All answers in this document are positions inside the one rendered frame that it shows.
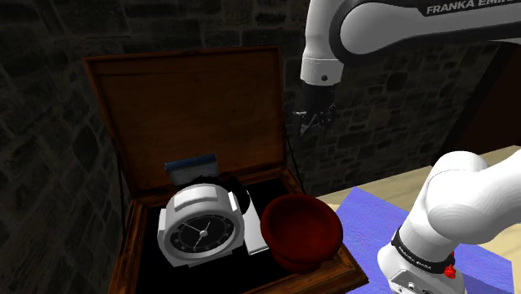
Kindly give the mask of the black round object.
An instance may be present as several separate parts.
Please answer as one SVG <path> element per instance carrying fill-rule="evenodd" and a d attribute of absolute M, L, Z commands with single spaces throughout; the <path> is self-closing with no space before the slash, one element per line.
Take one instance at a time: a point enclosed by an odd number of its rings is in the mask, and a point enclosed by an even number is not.
<path fill-rule="evenodd" d="M 245 214 L 250 206 L 250 195 L 248 194 L 247 189 L 233 175 L 230 175 L 225 179 L 221 179 L 219 177 L 200 175 L 197 178 L 195 178 L 191 182 L 191 184 L 213 184 L 221 186 L 222 188 L 228 191 L 231 191 L 238 200 L 238 204 L 242 214 Z"/>

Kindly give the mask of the open brown wooden chest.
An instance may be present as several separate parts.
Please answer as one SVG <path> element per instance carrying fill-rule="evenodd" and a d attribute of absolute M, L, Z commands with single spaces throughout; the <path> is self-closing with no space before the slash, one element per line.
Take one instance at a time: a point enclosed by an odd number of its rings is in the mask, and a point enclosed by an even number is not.
<path fill-rule="evenodd" d="M 127 236 L 108 294 L 346 294 L 368 279 L 347 248 L 304 274 L 245 242 L 228 256 L 172 266 L 159 213 L 186 187 L 164 164 L 215 154 L 258 216 L 275 198 L 303 194 L 288 168 L 281 52 L 277 46 L 87 57 L 84 65 L 129 187 Z"/>

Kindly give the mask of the dark red bowl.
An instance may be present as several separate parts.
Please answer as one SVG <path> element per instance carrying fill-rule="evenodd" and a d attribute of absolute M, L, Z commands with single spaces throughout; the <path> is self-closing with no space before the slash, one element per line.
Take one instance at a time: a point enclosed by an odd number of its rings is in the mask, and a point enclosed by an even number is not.
<path fill-rule="evenodd" d="M 341 248 L 339 217 L 310 195 L 275 198 L 263 210 L 260 231 L 276 262 L 290 273 L 315 271 Z"/>

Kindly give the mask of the blue robot stand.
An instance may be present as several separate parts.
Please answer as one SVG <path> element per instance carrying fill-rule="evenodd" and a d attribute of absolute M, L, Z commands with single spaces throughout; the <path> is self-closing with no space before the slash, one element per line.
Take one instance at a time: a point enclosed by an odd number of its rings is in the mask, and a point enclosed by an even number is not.
<path fill-rule="evenodd" d="M 346 196 L 336 213 L 343 243 L 368 277 L 365 286 L 347 294 L 392 294 L 377 264 L 377 253 L 391 241 L 408 213 L 358 188 Z M 458 246 L 455 257 L 468 294 L 514 294 L 510 261 L 474 245 Z"/>

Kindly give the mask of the white flat box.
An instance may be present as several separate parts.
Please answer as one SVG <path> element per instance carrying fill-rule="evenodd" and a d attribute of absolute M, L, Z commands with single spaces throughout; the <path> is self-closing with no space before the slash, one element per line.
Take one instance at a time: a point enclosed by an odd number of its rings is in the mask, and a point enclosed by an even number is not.
<path fill-rule="evenodd" d="M 249 256 L 266 251 L 269 246 L 266 244 L 261 234 L 260 217 L 251 202 L 243 214 L 245 225 L 244 242 Z"/>

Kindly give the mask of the white alarm clock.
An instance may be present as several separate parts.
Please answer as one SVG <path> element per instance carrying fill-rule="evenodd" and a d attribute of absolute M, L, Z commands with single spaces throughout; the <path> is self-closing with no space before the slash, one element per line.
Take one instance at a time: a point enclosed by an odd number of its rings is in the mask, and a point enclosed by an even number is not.
<path fill-rule="evenodd" d="M 174 267 L 228 256 L 243 245 L 245 223 L 236 195 L 213 184 L 184 188 L 159 213 L 157 241 Z"/>

